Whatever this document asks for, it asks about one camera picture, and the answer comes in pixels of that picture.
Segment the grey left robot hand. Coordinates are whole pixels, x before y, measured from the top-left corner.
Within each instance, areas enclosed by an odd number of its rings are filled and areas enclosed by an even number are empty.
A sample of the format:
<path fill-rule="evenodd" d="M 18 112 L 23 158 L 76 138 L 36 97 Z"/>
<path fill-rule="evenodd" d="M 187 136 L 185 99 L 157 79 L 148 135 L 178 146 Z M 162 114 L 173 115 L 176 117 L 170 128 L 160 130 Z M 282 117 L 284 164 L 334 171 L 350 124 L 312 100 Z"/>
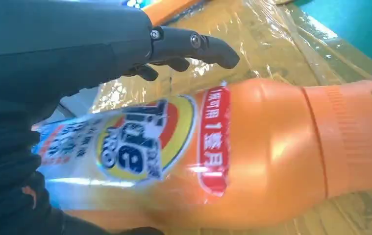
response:
<path fill-rule="evenodd" d="M 153 81 L 153 64 L 185 71 L 189 58 L 226 69 L 239 62 L 220 39 L 155 27 L 115 2 L 0 0 L 0 235 L 107 234 L 50 204 L 31 128 L 63 97 L 121 76 Z"/>

